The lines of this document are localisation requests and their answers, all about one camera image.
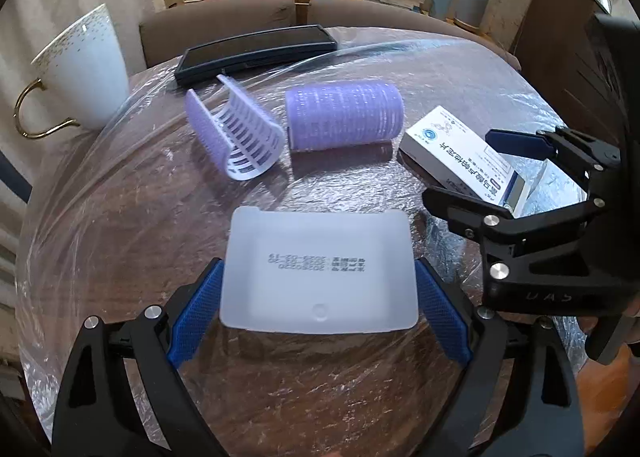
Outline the white medicine box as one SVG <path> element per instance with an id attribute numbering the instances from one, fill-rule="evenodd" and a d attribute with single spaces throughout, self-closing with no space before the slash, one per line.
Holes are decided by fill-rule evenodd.
<path id="1" fill-rule="evenodd" d="M 399 148 L 448 190 L 521 215 L 529 192 L 526 180 L 446 108 L 435 107 L 409 127 Z"/>

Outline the translucent white plastic box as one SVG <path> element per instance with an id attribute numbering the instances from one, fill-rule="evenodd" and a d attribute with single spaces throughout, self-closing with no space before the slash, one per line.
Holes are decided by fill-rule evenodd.
<path id="1" fill-rule="evenodd" d="M 224 326 L 256 333 L 412 328 L 419 306 L 407 214 L 236 209 L 219 316 Z"/>

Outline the purple hair roller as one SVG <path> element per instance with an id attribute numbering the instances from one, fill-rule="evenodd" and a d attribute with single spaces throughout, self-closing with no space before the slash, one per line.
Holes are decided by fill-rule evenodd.
<path id="1" fill-rule="evenodd" d="M 384 81 L 311 84 L 285 91 L 293 152 L 387 142 L 404 128 L 404 100 Z"/>

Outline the purple roller clip cover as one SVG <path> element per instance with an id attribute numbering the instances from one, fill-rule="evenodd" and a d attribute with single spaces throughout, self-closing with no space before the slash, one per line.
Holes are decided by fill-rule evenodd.
<path id="1" fill-rule="evenodd" d="M 285 147 L 283 128 L 238 81 L 218 75 L 228 100 L 212 114 L 193 89 L 184 111 L 198 140 L 217 169 L 231 180 L 253 180 L 268 171 Z"/>

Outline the dark wooden cabinet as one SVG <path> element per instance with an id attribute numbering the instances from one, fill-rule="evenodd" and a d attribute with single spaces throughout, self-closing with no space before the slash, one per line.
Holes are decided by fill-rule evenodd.
<path id="1" fill-rule="evenodd" d="M 532 0 L 512 43 L 524 78 L 567 126 L 618 144 L 623 114 L 610 100 L 608 77 L 589 42 L 597 0 Z"/>

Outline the grey cylindrical speaker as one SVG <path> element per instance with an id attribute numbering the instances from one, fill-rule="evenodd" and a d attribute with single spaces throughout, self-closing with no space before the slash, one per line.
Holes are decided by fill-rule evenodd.
<path id="1" fill-rule="evenodd" d="M 457 0 L 454 9 L 454 22 L 477 32 L 480 30 L 489 0 Z"/>

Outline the light blue box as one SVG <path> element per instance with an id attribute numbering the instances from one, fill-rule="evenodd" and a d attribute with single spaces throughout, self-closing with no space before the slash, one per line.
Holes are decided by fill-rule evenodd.
<path id="1" fill-rule="evenodd" d="M 437 18 L 439 21 L 445 21 L 449 12 L 452 0 L 432 0 L 428 14 Z"/>

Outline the dark blue smartphone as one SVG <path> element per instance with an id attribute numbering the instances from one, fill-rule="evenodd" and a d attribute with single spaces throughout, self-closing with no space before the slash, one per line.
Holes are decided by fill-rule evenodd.
<path id="1" fill-rule="evenodd" d="M 190 88 L 218 75 L 296 63 L 336 50 L 336 40 L 320 25 L 273 28 L 189 48 L 174 76 L 180 87 Z"/>

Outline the brown sofa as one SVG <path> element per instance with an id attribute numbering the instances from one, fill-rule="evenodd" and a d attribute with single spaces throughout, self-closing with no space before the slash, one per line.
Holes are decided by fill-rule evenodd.
<path id="1" fill-rule="evenodd" d="M 139 34 L 145 64 L 152 67 L 202 43 L 306 24 L 405 29 L 463 38 L 496 53 L 514 69 L 521 68 L 514 55 L 488 39 L 437 18 L 368 0 L 205 0 L 145 17 Z"/>

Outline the white gold-handled mug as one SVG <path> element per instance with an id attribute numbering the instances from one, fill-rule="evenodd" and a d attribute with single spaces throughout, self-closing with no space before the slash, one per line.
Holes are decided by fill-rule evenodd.
<path id="1" fill-rule="evenodd" d="M 35 79 L 22 90 L 13 110 L 23 138 L 40 140 L 64 128 L 101 130 L 129 98 L 126 63 L 107 5 L 102 3 L 70 24 L 30 62 Z M 21 110 L 30 92 L 49 94 L 64 119 L 42 131 L 23 124 Z"/>

